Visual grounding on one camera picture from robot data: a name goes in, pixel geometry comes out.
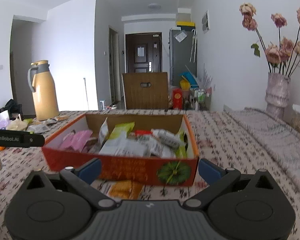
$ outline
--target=refrigerator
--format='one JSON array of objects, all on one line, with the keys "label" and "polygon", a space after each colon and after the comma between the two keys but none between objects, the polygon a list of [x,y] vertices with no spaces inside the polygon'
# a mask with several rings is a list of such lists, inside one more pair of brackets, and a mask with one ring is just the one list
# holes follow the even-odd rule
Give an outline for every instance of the refrigerator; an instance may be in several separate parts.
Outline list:
[{"label": "refrigerator", "polygon": [[194,49],[190,62],[193,32],[186,31],[186,38],[179,42],[175,36],[181,31],[170,30],[170,85],[180,87],[181,73],[190,71],[197,76],[197,57],[194,60]]}]

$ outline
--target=red package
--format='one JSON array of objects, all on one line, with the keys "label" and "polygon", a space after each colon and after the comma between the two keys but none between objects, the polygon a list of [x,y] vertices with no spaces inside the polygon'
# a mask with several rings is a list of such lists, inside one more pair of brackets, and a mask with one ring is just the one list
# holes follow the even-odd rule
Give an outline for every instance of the red package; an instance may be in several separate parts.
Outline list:
[{"label": "red package", "polygon": [[135,136],[140,136],[140,135],[152,134],[152,132],[147,130],[136,130],[134,134]]},{"label": "red package", "polygon": [[182,110],[182,90],[180,88],[175,88],[172,91],[173,98],[173,109]]}]

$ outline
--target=pink package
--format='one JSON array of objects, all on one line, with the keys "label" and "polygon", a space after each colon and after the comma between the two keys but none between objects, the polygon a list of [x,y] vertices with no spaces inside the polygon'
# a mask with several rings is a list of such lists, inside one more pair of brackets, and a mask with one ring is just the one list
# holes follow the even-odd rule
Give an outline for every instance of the pink package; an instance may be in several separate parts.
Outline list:
[{"label": "pink package", "polygon": [[74,132],[70,132],[63,138],[63,142],[62,142],[61,146],[59,147],[60,150],[65,150],[65,149],[71,147],[71,141],[74,137],[74,134],[75,134]]},{"label": "pink package", "polygon": [[72,149],[78,152],[82,152],[84,146],[86,145],[91,135],[92,135],[91,130],[84,130],[75,133],[71,140]]}]

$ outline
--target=chair backrest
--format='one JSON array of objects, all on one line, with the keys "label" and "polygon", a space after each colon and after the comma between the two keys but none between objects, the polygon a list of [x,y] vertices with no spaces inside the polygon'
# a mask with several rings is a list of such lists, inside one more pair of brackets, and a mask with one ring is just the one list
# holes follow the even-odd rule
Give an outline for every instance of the chair backrest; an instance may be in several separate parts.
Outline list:
[{"label": "chair backrest", "polygon": [[126,109],[168,109],[168,73],[122,74]]}]

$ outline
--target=paper note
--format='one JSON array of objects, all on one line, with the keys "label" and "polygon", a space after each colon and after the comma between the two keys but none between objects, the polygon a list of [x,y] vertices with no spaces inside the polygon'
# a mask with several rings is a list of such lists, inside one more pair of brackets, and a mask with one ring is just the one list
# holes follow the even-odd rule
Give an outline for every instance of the paper note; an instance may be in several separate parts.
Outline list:
[{"label": "paper note", "polygon": [[181,32],[176,36],[176,40],[181,42],[187,37],[187,34],[185,32]]},{"label": "paper note", "polygon": [[145,56],[145,48],[139,47],[138,48],[138,57],[144,57]]}]

